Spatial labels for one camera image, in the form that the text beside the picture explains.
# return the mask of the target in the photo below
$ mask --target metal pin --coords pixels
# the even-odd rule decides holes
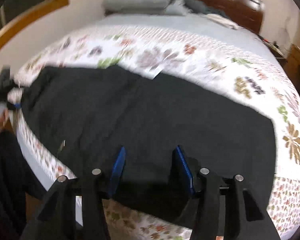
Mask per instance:
[[[65,182],[66,179],[67,179],[67,177],[64,176],[64,175],[62,175],[62,176],[60,176],[60,177],[58,178],[58,182]]]
[[[7,24],[7,21],[6,21],[6,14],[4,12],[3,5],[0,7],[0,20],[1,20],[2,27],[4,27]]]
[[[200,173],[201,174],[203,174],[203,175],[207,175],[207,174],[209,174],[209,169],[207,169],[207,168],[202,168],[201,170],[200,170]]]
[[[92,170],[91,172],[93,175],[99,175],[101,173],[101,170],[100,169],[94,169]]]
[[[243,177],[242,175],[238,174],[238,175],[235,176],[235,179],[236,179],[237,181],[243,181],[243,180],[244,180],[244,177]]]
[[[63,140],[63,142],[61,143],[61,145],[59,147],[59,152],[61,152],[65,146],[66,146],[66,140]]]

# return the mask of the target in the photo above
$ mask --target white wall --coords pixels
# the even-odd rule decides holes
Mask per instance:
[[[69,0],[70,4],[30,24],[0,50],[2,65],[15,73],[27,60],[71,30],[103,17],[102,0]]]
[[[46,46],[63,37],[71,30],[93,23],[103,17],[102,0],[69,0],[67,7],[61,8],[37,20],[18,33],[0,50],[0,70],[2,65],[10,65],[15,73],[28,59]],[[262,0],[266,5],[261,35],[269,41],[282,40],[282,30],[287,23],[291,43],[300,46],[300,10],[293,0]]]
[[[293,0],[262,0],[266,6],[260,35],[289,49],[290,44],[300,46],[300,10]],[[285,31],[289,41],[285,42]]]

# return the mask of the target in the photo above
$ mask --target light blue sheet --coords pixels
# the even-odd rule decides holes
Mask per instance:
[[[239,30],[228,29],[198,14],[188,14],[187,16],[113,14],[97,22],[97,24],[164,27],[209,36],[218,41],[250,51],[281,68],[268,47],[254,33],[243,28]]]

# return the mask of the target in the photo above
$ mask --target bed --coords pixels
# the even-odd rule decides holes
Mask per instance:
[[[220,0],[214,1],[217,7]],[[234,4],[242,1],[245,0],[235,0]],[[248,1],[247,4],[256,4],[252,9],[246,6],[251,12],[250,20],[236,22],[251,31],[228,29],[198,14],[184,17],[112,14],[47,47],[29,60],[14,79],[28,86],[45,64],[106,68],[119,63],[147,78],[164,72],[186,79],[255,109],[274,125],[276,172],[267,211],[281,239],[286,240],[300,225],[300,97],[256,35],[261,22],[256,24],[253,19],[262,15],[261,3]],[[12,91],[10,101],[17,102],[21,94],[21,90]],[[60,175],[75,177],[40,143],[22,111],[15,116],[15,126],[23,155],[46,189]],[[82,223],[81,199],[76,202],[76,219]],[[112,234],[124,233],[129,239],[190,238],[189,228],[131,210],[113,200],[104,201],[104,207]]]

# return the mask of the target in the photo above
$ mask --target flower pattern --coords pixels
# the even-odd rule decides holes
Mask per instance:
[[[177,68],[185,60],[177,59],[178,52],[172,52],[172,49],[167,49],[163,53],[158,47],[154,47],[152,50],[145,50],[143,54],[139,55],[137,64],[141,68],[156,69],[159,65],[163,65],[166,68]]]
[[[300,123],[300,111],[299,111],[299,103],[297,96],[293,94],[293,97],[291,97],[287,92],[285,95],[287,101],[288,101],[288,106],[290,106],[293,110],[293,114],[298,118],[298,122]]]
[[[185,48],[183,49],[185,54],[194,54],[194,52],[196,51],[196,47],[195,46],[190,46],[189,44],[185,45]]]
[[[159,239],[160,238],[160,234],[159,233],[153,233],[153,234],[150,235],[150,237],[152,239]]]
[[[92,57],[94,55],[100,55],[102,53],[102,51],[103,50],[102,50],[101,46],[96,46],[90,51],[88,57]]]
[[[263,95],[266,92],[262,89],[262,87],[260,87],[252,78],[249,77],[245,77],[246,82],[250,83],[251,87],[255,90],[254,92],[257,95]]]
[[[133,43],[121,45],[124,40],[133,40]],[[76,50],[82,44],[85,46],[80,51]],[[102,47],[101,54],[95,50],[91,56],[91,51],[97,46]],[[143,68],[139,65],[140,61],[146,62]],[[15,82],[29,86],[46,62],[55,66],[77,62],[101,68],[120,62],[130,71],[134,71],[135,68],[138,70],[136,72],[141,74],[145,74],[149,69],[163,69],[165,73],[185,78],[265,114],[273,121],[276,138],[279,138],[276,140],[276,177],[267,211],[284,240],[287,239],[286,234],[291,235],[300,225],[300,98],[283,70],[257,55],[209,37],[177,30],[138,26],[98,26],[96,29],[81,30],[67,35],[27,62],[15,74]],[[256,80],[258,84],[250,83],[242,77],[251,77],[249,79]],[[257,90],[266,93],[259,96],[254,92]],[[21,93],[14,92],[9,98],[18,102]],[[298,106],[298,110],[295,111],[289,104],[294,108]],[[51,181],[60,175],[75,178],[69,168],[38,143],[21,111],[16,120],[20,135]],[[76,201],[81,205],[81,198],[76,198]],[[124,234],[140,239],[151,240],[153,239],[151,235],[157,237],[159,234],[159,240],[183,240],[189,239],[191,235],[188,228],[181,228],[117,205],[113,200],[108,200],[104,208],[108,224]]]
[[[274,87],[272,87],[271,90],[274,93],[275,97],[278,98],[281,101],[281,103],[284,104],[284,96],[280,94],[279,90]]]
[[[133,40],[130,40],[130,39],[123,39],[121,42],[120,42],[120,45],[121,46],[128,46],[128,45],[131,45],[132,43],[134,43]]]
[[[299,163],[299,165],[300,165],[300,137],[299,137],[299,131],[295,130],[294,125],[290,124],[290,122],[288,122],[287,130],[288,130],[288,135],[283,136],[283,140],[286,141],[285,147],[290,148],[290,151],[289,151],[290,159],[292,159],[292,156],[294,155],[294,159],[296,161],[296,164]]]

